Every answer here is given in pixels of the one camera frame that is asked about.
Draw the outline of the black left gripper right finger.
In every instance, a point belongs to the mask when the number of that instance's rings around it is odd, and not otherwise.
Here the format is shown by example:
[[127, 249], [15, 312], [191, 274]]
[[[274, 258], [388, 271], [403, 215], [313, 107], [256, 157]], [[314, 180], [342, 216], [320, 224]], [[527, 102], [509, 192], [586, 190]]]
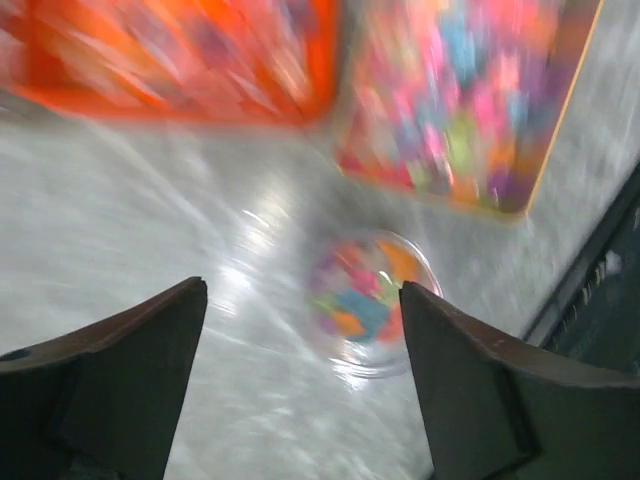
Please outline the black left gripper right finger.
[[420, 284], [400, 292], [437, 479], [635, 479], [639, 381], [545, 351]]

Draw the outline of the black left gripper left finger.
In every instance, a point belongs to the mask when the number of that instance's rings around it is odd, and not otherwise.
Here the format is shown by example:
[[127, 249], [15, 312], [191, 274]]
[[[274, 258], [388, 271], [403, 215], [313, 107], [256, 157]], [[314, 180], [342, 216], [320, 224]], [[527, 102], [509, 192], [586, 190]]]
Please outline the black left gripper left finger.
[[59, 479], [87, 461], [163, 478], [207, 307], [188, 278], [109, 318], [1, 357], [1, 476]]

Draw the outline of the orange tin lollipop candies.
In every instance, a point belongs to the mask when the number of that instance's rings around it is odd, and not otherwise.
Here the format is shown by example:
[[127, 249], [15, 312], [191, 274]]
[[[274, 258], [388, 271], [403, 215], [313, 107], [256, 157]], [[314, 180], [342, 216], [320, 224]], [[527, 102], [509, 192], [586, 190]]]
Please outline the orange tin lollipop candies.
[[1, 87], [60, 114], [293, 125], [335, 98], [336, 1], [5, 1]]

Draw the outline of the clear plastic jar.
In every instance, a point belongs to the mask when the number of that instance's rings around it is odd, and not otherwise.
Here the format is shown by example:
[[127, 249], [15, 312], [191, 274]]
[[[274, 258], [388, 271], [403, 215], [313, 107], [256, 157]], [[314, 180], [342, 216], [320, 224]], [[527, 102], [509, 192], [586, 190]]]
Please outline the clear plastic jar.
[[443, 291], [417, 245], [359, 229], [328, 243], [308, 274], [308, 338], [342, 374], [384, 378], [408, 369], [400, 305], [405, 282]]

